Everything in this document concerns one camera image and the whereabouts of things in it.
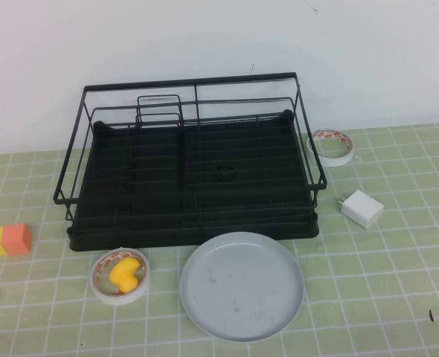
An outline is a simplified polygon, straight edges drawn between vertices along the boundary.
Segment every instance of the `drip tray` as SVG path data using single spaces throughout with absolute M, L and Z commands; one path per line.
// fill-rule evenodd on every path
M 240 122 L 94 124 L 71 248 L 198 245 L 233 231 L 314 237 L 292 112 Z

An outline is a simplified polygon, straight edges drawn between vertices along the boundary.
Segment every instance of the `grid mat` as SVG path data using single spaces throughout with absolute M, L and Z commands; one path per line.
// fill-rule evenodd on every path
M 347 133 L 356 155 L 325 169 L 320 235 L 281 241 L 303 269 L 301 310 L 251 344 L 212 338 L 185 314 L 178 282 L 195 247 L 145 249 L 149 293 L 96 300 L 87 275 L 103 252 L 68 248 L 51 199 L 65 152 L 0 155 L 0 225 L 33 233 L 31 253 L 0 258 L 0 356 L 439 356 L 439 125 Z M 356 189 L 385 205 L 366 231 L 336 204 Z

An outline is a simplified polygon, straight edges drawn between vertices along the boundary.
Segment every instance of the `roll of tape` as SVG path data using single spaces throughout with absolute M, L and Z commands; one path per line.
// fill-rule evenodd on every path
M 138 286 L 127 294 L 121 292 L 116 294 L 103 292 L 100 288 L 100 277 L 103 275 L 103 271 L 105 273 L 116 261 L 121 261 L 127 257 L 137 259 L 140 262 L 140 269 L 144 269 L 143 278 L 140 280 Z M 97 259 L 94 266 L 92 266 L 89 283 L 95 296 L 104 303 L 109 305 L 126 305 L 137 300 L 147 291 L 150 284 L 150 265 L 147 258 L 140 251 L 131 248 L 115 249 Z
M 328 158 L 327 156 L 319 155 L 318 157 L 321 160 L 322 166 L 335 167 L 335 166 L 345 165 L 347 162 L 349 162 L 352 159 L 353 154 L 355 154 L 355 143 L 353 142 L 353 140 L 349 138 L 346 134 L 338 130 L 331 130 L 331 129 L 317 130 L 312 134 L 312 139 L 314 141 L 339 140 L 342 143 L 344 143 L 345 147 L 347 148 L 347 154 L 341 156 L 340 158 Z M 307 138 L 307 149 L 309 150 L 310 154 L 314 155 L 312 144 L 310 143 L 309 138 Z

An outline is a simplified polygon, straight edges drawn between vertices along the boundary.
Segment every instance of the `orange block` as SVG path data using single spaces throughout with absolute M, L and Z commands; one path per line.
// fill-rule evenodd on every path
M 31 249 L 33 236 L 25 224 L 3 227 L 1 246 L 8 255 L 26 254 Z

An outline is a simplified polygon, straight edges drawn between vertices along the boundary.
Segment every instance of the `white wall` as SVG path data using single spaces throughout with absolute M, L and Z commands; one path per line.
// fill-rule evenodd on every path
M 439 122 L 439 0 L 0 0 L 0 152 L 86 84 L 296 71 L 313 128 Z

